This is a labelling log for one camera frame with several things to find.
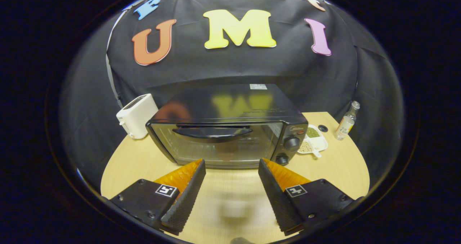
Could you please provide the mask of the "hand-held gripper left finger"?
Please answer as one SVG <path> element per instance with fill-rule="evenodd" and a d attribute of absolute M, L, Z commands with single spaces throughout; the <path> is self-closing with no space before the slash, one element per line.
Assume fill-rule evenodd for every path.
<path fill-rule="evenodd" d="M 205 161 L 195 160 L 154 181 L 140 178 L 111 202 L 153 229 L 178 235 L 189 219 L 205 175 Z"/>

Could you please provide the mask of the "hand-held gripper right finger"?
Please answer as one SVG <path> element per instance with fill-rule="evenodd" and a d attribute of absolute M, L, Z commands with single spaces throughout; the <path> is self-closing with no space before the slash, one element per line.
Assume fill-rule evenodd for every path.
<path fill-rule="evenodd" d="M 325 179 L 315 181 L 267 159 L 258 174 L 280 230 L 312 234 L 348 212 L 355 200 Z"/>

